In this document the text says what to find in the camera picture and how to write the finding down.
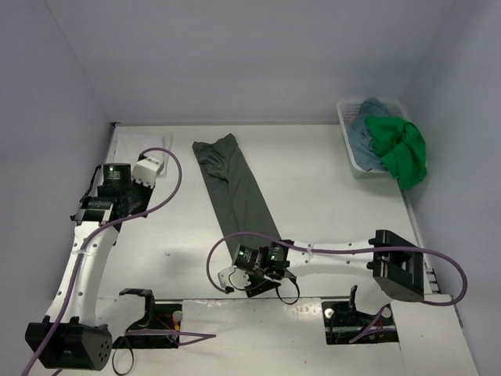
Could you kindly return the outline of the green t-shirt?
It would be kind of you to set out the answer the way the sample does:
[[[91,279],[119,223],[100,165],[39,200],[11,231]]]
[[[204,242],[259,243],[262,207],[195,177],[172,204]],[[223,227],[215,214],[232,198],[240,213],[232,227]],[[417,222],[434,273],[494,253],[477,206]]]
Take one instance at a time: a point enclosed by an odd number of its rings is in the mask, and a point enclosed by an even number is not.
[[[410,190],[427,176],[427,145],[420,130],[400,117],[368,117],[372,146],[402,190]]]

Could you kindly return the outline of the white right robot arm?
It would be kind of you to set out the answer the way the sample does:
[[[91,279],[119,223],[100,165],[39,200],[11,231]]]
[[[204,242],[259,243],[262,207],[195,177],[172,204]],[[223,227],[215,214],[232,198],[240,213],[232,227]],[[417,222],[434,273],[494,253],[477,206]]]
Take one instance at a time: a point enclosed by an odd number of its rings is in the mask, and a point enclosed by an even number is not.
[[[316,274],[354,276],[357,282],[351,287],[346,312],[351,320],[363,323],[393,301],[424,301],[423,255],[414,248],[386,230],[378,230],[368,240],[343,244],[334,252],[292,240],[274,240],[258,249],[240,245],[229,275],[219,273],[218,279],[230,290],[231,273],[236,275],[237,287],[250,287],[253,278],[279,287],[282,280],[296,284],[298,278]]]

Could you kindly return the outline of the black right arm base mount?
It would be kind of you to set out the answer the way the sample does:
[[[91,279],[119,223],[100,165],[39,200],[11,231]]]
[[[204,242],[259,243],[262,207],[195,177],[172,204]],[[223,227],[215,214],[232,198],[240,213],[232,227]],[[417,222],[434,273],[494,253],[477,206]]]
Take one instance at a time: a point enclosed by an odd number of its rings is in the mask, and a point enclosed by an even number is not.
[[[361,313],[354,303],[357,286],[349,298],[322,300],[324,333],[327,345],[375,345],[397,343],[399,336],[389,305],[377,316]]]

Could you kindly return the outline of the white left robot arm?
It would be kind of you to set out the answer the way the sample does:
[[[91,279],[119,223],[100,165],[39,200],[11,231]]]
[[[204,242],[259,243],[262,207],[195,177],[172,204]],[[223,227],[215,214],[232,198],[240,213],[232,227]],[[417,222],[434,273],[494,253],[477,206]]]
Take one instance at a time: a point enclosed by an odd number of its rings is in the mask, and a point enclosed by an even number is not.
[[[153,292],[125,288],[112,304],[96,310],[106,261],[122,221],[148,208],[163,162],[147,157],[134,165],[104,164],[96,194],[85,193],[71,219],[74,242],[56,297],[42,321],[30,323],[25,340],[47,369],[101,371],[114,342],[135,325],[145,329],[157,318]]]

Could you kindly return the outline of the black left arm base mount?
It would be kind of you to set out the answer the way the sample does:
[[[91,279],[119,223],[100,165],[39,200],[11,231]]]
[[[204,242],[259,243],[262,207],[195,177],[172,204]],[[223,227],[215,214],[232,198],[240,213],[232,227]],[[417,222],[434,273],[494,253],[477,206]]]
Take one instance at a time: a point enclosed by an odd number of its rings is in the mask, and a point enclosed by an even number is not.
[[[141,319],[128,327],[128,331],[138,330],[174,330],[178,323],[175,323],[173,313],[182,311],[182,305],[178,303],[160,304],[156,307],[156,312],[152,318]],[[162,337],[158,334],[134,334],[122,337],[114,341],[113,349],[177,349],[179,344],[178,336]]]

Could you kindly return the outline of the grey t-shirt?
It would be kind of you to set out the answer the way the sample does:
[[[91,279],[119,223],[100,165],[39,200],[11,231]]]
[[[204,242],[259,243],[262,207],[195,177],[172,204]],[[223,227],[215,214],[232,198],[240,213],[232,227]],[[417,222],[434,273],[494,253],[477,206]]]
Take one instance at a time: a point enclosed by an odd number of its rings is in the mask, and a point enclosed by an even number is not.
[[[236,137],[229,133],[214,143],[195,142],[192,149],[223,235],[281,238]]]

